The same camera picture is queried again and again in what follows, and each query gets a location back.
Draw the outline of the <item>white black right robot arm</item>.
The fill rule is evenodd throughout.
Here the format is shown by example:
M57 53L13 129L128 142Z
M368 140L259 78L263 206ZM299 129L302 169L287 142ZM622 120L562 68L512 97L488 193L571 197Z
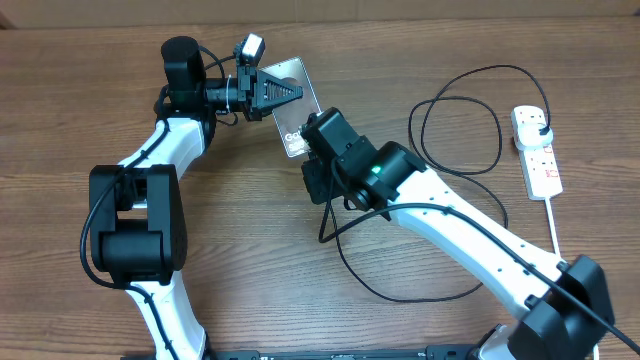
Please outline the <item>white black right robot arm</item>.
M498 325L469 359L584 359L614 314L603 269L580 256L567 262L540 249L457 195L424 161L390 141L375 148L330 108L300 128L311 155L302 166L316 204L336 197L423 236L474 275L515 319Z

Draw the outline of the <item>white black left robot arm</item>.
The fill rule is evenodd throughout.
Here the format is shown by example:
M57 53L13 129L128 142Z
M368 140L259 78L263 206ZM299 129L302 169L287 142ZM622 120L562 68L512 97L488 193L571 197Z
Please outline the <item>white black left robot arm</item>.
M96 284L126 292L155 344L154 359L213 359L184 284L187 230L179 181L209 148L219 115L260 121L303 90L259 70L264 40L251 33L232 54L233 76L207 75L207 49L188 36L164 42L167 83L153 109L155 130L131 156L89 175L80 261Z

